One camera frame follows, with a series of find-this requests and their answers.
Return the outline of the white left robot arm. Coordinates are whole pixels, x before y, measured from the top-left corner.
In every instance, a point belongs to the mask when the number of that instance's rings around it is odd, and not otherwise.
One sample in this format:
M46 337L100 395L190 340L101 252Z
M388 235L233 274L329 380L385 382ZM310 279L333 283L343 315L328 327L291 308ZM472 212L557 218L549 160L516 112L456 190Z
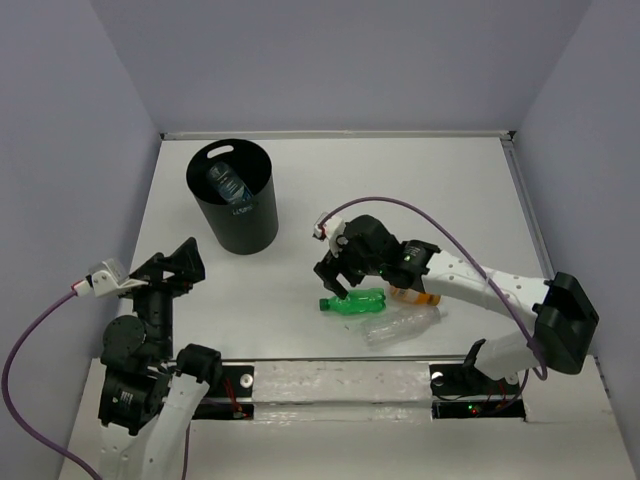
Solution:
M102 478L167 478L197 407L219 388L219 351L197 344L173 347L173 302L205 275L193 237L131 273L114 259L91 271L96 296L129 299L133 310L112 320L102 335Z

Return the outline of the clear bottle white cap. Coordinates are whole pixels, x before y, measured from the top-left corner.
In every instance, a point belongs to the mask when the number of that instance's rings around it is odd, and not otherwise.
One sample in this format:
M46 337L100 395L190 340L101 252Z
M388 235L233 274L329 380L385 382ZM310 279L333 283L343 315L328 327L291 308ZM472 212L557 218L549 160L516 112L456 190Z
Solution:
M431 326L439 324L448 314L446 308L407 307L363 321L360 334L368 347L383 348L421 336Z

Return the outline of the orange juice bottle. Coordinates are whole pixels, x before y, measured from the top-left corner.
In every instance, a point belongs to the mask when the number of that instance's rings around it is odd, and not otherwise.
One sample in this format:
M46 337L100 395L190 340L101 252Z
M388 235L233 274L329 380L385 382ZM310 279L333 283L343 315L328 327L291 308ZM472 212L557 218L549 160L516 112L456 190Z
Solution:
M438 306L441 302L440 295L420 292L413 289L391 287L389 292L393 299L412 305Z

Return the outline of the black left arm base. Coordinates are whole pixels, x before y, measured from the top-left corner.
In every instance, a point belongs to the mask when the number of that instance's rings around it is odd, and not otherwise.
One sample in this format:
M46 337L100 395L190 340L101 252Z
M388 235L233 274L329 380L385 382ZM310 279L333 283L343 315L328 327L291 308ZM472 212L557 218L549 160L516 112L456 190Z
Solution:
M224 362L222 377L195 410L193 420L245 421L254 418L254 365Z

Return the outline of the green plastic bottle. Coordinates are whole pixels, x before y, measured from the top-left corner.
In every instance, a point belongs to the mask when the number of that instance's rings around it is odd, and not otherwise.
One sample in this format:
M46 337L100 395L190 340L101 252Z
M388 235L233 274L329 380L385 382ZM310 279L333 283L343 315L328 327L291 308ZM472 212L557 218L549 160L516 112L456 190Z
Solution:
M386 308L386 295L382 288L351 290L345 298L321 298L318 305L322 312L343 316L379 313Z

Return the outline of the clear bottle dark Pepsi label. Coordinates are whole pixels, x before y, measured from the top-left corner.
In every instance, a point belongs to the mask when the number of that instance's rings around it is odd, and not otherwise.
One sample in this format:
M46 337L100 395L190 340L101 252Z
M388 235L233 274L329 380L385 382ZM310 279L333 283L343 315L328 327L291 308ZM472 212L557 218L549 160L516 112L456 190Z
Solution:
M227 163L216 162L206 173L206 179L228 204L238 204L253 197L248 186Z

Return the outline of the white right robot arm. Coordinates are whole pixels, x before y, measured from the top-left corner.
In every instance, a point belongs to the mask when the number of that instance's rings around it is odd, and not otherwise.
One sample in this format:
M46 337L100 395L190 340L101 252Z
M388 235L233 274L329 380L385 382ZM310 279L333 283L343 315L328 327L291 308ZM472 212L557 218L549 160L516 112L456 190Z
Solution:
M516 332L480 339L467 353L460 379L470 391L531 369L565 375L583 369L599 316L570 274L544 279L490 269L428 242L399 241L370 215L351 221L321 217L313 236L328 244L314 271L339 298L347 295L342 279L356 287L378 276L398 289L450 297L511 318Z

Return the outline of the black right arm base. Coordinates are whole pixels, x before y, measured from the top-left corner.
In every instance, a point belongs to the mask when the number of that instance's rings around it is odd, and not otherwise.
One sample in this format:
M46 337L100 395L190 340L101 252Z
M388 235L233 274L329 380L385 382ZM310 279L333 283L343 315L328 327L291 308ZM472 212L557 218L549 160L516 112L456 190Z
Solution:
M492 380L461 363L435 363L429 369L433 419L526 418L527 373L511 381Z

